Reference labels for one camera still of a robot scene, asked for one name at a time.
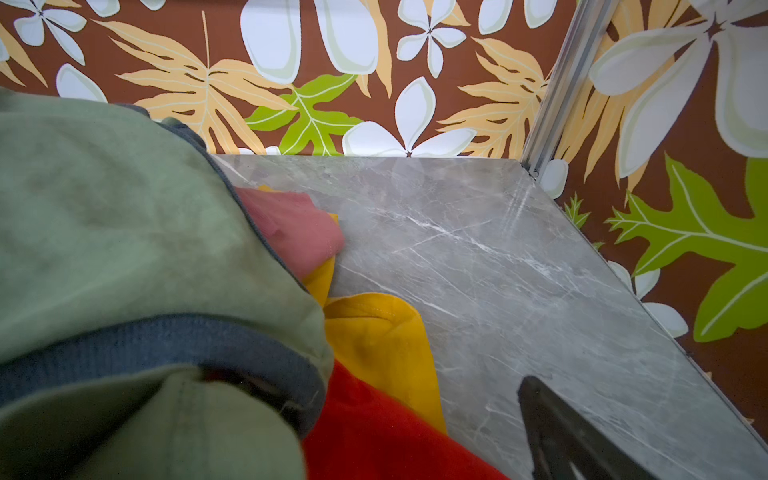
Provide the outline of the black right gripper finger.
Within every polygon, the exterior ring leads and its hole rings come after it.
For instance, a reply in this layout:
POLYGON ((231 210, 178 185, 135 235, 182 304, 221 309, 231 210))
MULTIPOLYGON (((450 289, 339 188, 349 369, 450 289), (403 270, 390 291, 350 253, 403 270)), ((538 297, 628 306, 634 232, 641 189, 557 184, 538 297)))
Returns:
POLYGON ((523 378, 518 400, 535 479, 654 478, 539 378, 523 378))

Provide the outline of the red cloth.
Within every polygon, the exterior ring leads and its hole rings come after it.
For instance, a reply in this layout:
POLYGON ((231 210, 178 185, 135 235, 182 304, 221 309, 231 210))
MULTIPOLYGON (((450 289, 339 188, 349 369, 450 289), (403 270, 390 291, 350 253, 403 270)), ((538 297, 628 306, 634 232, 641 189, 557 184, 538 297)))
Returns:
POLYGON ((309 479, 505 477, 339 362, 321 416, 302 447, 309 479))

